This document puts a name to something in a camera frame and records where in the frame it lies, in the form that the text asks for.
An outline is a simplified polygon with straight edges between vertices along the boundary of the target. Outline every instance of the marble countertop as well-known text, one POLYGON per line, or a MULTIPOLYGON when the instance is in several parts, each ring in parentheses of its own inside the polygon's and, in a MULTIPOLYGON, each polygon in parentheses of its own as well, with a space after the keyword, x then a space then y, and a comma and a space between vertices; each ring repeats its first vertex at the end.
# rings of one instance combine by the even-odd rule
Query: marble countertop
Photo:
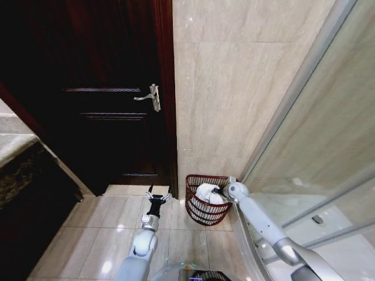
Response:
POLYGON ((0 133, 0 167, 21 154, 38 141, 35 135, 12 135, 0 133))

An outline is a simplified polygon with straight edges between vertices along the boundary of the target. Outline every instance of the door frame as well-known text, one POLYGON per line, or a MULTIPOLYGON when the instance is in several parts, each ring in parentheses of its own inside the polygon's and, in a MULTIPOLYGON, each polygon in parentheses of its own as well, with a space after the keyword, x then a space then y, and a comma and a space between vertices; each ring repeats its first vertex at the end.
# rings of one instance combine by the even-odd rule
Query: door frame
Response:
MULTIPOLYGON (((174 198, 179 197, 176 133, 176 97, 175 97, 175 62, 173 55, 173 10, 172 0, 153 0, 154 28, 158 49, 161 76, 162 110, 165 120, 166 139, 169 160, 169 192, 174 198)), ((0 83, 0 97, 18 117, 57 155, 58 144, 49 137, 47 131, 0 83)))

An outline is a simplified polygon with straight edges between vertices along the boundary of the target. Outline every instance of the floor tile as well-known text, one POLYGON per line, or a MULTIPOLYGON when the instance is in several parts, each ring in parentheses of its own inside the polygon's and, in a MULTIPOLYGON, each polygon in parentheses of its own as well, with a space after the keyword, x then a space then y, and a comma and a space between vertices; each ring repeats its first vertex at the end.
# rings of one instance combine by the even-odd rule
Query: floor tile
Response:
POLYGON ((205 229, 204 225, 198 224, 192 218, 190 218, 188 212, 186 212, 185 199, 171 200, 173 200, 171 229, 205 229))
MULTIPOLYGON (((150 186, 130 186, 122 184, 110 184, 105 191, 105 195, 131 195, 146 196, 150 186)), ((165 195, 168 193, 169 186, 154 186, 152 194, 165 195)))
MULTIPOLYGON (((169 229, 171 227, 172 219, 172 201, 170 199, 167 203, 160 208, 160 219, 159 219, 159 229, 169 229)), ((141 218, 150 210, 151 203, 147 197, 143 197, 141 211, 137 219, 137 228, 142 227, 141 218)))
POLYGON ((225 231, 233 231, 233 224, 235 218, 234 208, 230 208, 229 212, 226 214, 224 219, 220 221, 216 225, 212 225, 210 227, 206 227, 206 230, 225 230, 225 231))
POLYGON ((143 197, 113 196, 102 227, 135 228, 143 197))
POLYGON ((78 277, 97 233, 97 228, 63 228, 35 277, 78 277))
POLYGON ((70 227, 100 227, 113 199, 113 196, 85 196, 82 202, 77 203, 76 210, 66 225, 70 227))
POLYGON ((195 263, 209 268, 207 238, 205 231, 171 230, 168 264, 195 263))
POLYGON ((113 279, 129 254, 134 229, 100 228, 79 274, 81 279, 113 279))
POLYGON ((73 217, 73 215, 77 211, 78 206, 79 206, 79 203, 77 203, 76 205, 74 205, 74 208, 70 211, 68 217, 66 218, 65 222, 62 225, 63 227, 65 227, 65 226, 68 225, 69 221, 71 220, 71 218, 73 217))
POLYGON ((38 263, 36 264, 34 269, 31 271, 30 277, 35 276, 36 273, 38 272, 38 270, 40 269, 40 267, 42 267, 42 265, 44 264, 47 257, 51 254, 51 251, 52 251, 54 245, 59 240, 59 238, 60 238, 61 234, 63 233, 64 229, 65 229, 65 227, 61 227, 59 229, 59 231, 57 232, 57 234, 54 236, 54 238, 52 239, 52 242, 48 245, 48 247, 45 250, 45 252, 43 253, 42 257, 39 259, 38 263))
POLYGON ((240 280, 248 275, 234 232, 206 231, 210 269, 231 273, 240 280))

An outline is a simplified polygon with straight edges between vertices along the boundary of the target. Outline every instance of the glass shower door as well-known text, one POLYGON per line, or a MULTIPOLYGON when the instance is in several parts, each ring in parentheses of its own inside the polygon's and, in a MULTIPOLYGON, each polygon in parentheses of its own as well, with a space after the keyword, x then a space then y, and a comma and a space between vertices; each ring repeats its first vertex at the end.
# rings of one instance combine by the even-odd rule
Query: glass shower door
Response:
MULTIPOLYGON (((375 280, 375 1, 358 0, 244 180, 297 243, 345 280, 375 280)), ((275 280, 281 262, 251 228, 275 280)))

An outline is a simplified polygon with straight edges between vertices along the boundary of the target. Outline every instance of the white towel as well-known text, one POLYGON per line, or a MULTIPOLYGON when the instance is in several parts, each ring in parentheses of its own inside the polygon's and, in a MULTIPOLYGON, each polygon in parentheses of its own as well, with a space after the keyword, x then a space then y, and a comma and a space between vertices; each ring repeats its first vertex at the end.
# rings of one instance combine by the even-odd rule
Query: white towel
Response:
POLYGON ((220 205, 220 204, 224 204, 224 200, 221 195, 217 193, 211 193, 210 198, 209 198, 209 203, 220 205))
POLYGON ((210 196, 212 194, 213 189, 218 189, 218 186, 215 186, 214 184, 209 184, 209 183, 203 183, 197 188, 197 192, 195 192, 195 195, 207 202, 210 203, 210 196))

